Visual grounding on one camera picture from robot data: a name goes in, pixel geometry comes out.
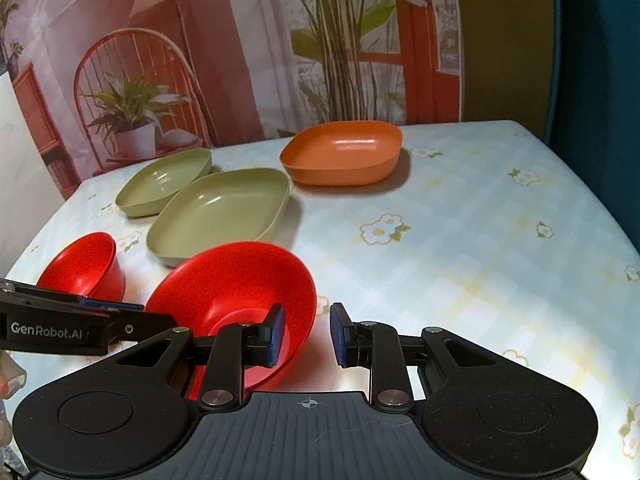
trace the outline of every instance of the screw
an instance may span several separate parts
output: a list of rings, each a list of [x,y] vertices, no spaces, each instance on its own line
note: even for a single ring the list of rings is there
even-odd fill
[[[402,390],[382,390],[378,394],[378,400],[385,406],[398,408],[409,401],[409,394]]]
[[[224,406],[232,400],[234,396],[226,390],[209,390],[202,394],[202,402],[209,406]]]

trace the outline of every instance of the green plate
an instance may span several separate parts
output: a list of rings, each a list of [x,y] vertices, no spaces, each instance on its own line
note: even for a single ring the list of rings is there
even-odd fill
[[[289,199],[289,178],[278,170],[215,173],[181,190],[146,235],[146,246],[176,267],[206,249],[240,240],[271,242]]]
[[[116,197],[116,206],[131,218],[156,215],[178,191],[211,170],[206,148],[165,156],[145,166]]]

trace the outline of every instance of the white tablecloth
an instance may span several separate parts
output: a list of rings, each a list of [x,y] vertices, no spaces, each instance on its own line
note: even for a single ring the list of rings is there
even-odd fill
[[[640,256],[589,189],[518,124],[404,127],[394,174],[356,189],[295,187],[276,243],[302,259],[318,289],[316,323],[280,390],[367,391],[366,370],[342,370],[328,306],[353,320],[419,335],[441,326],[561,381],[598,413],[590,480],[640,476]],[[223,170],[280,168],[287,140],[212,151]],[[145,249],[153,218],[113,204],[142,165],[82,183],[8,275],[35,283],[81,235],[118,242],[124,301],[144,303],[169,272]],[[90,362],[13,353],[30,391]],[[424,398],[415,372],[414,393]]]

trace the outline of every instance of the printed backdrop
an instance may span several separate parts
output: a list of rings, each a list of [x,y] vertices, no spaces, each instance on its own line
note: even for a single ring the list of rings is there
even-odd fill
[[[65,198],[196,146],[461,116],[458,0],[0,0],[0,44]]]

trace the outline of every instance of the bowl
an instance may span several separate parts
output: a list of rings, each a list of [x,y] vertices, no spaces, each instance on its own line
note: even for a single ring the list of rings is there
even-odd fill
[[[383,121],[323,123],[298,133],[280,162],[298,184],[364,186],[389,176],[398,164],[402,132]]]
[[[174,269],[146,303],[145,311],[170,314],[194,336],[215,335],[237,322],[261,322],[271,305],[284,307],[285,327],[278,363],[249,368],[245,388],[282,373],[306,341],[316,316],[316,287],[296,256],[273,244],[235,242],[204,251]],[[189,397],[202,379],[195,374]]]
[[[270,242],[289,198],[286,174],[269,168],[205,176],[181,190],[146,234],[146,246],[175,267],[206,249],[241,240]]]
[[[164,156],[137,172],[115,204],[130,218],[156,215],[178,191],[210,170],[211,152],[206,148]]]
[[[107,233],[78,238],[51,261],[36,285],[94,300],[120,301],[124,274],[116,257],[116,242]]]

